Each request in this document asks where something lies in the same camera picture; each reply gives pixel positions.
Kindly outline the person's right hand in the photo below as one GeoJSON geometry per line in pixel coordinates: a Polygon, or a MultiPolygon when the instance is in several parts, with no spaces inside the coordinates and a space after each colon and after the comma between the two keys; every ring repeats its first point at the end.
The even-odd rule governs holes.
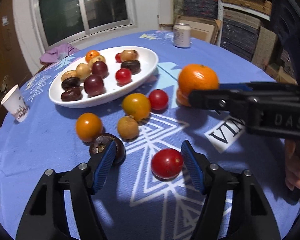
{"type": "Polygon", "coordinates": [[[300,189],[300,159],[296,155],[296,143],[285,139],[285,183],[289,190],[300,189]]]}

